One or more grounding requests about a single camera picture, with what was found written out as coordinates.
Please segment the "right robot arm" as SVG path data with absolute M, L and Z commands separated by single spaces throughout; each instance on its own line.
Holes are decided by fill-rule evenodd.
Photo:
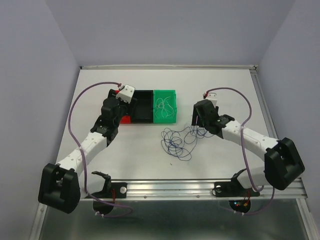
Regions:
M 191 124 L 241 146 L 243 152 L 250 151 L 263 161 L 262 167 L 246 167 L 233 176 L 230 182 L 233 194 L 242 195 L 253 186 L 265 185 L 283 191 L 305 171 L 305 165 L 291 139 L 262 135 L 242 126 L 227 114 L 219 115 L 218 109 L 212 100 L 197 102 L 193 106 Z

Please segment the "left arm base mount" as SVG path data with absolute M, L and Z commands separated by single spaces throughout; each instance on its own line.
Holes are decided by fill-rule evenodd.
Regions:
M 113 219 L 113 218 L 122 218 L 126 217 L 133 213 L 133 208 L 128 205 L 123 205 L 117 203 L 117 196 L 120 199 L 127 197 L 127 192 L 121 192 L 121 188 L 127 188 L 127 183 L 120 182 L 113 184 L 112 178 L 106 173 L 100 171 L 93 171 L 93 175 L 102 177 L 103 183 L 98 190 L 90 190 L 92 186 L 89 185 L 88 173 L 84 173 L 84 185 L 83 191 L 87 198 L 93 200 L 93 210 L 96 216 L 99 216 L 103 219 Z

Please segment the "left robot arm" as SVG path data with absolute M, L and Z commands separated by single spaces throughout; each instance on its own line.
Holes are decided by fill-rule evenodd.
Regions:
M 71 137 L 77 147 L 56 164 L 48 163 L 42 170 L 38 201 L 64 213 L 71 213 L 80 200 L 90 196 L 87 187 L 87 166 L 118 134 L 124 116 L 135 106 L 135 88 L 124 85 L 110 90 L 103 101 L 101 114 L 83 142 Z

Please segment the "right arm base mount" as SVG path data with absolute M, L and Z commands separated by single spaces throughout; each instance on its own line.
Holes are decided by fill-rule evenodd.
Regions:
M 246 169 L 242 169 L 235 173 L 230 181 L 219 181 L 214 183 L 214 187 L 211 190 L 211 194 L 217 198 L 236 198 L 229 200 L 230 210 L 242 215 L 250 215 L 249 211 L 251 208 L 251 197 L 259 197 L 260 193 L 255 192 L 252 187 L 244 188 L 238 181 L 238 177 Z

